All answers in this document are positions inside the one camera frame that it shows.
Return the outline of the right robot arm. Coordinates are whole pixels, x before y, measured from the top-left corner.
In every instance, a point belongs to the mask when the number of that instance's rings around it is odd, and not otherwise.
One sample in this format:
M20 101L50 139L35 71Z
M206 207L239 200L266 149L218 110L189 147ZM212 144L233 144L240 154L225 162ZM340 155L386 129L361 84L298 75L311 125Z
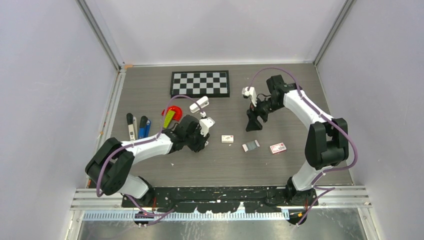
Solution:
M349 142L344 136L348 124L343 118L333 118L311 102L296 83L286 83L281 75L266 80L269 95L263 100L252 86L242 89L242 95L250 99L246 111L247 132L260 131L268 115L282 108L292 111L304 124L308 133L305 143L305 162L300 170L287 180L283 191L286 203L299 205L312 197L313 182L325 170L330 170L349 156Z

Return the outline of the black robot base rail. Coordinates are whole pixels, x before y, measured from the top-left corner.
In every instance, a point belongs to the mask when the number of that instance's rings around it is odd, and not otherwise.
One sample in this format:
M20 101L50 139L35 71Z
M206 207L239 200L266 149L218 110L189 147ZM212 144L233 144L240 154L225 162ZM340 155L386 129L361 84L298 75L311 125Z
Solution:
M316 205L314 189L292 193L284 186L219 186L219 187L154 187L141 199L131 201L125 196L122 207L153 207L158 213L202 214L212 212L277 213L282 207L295 207L305 211Z

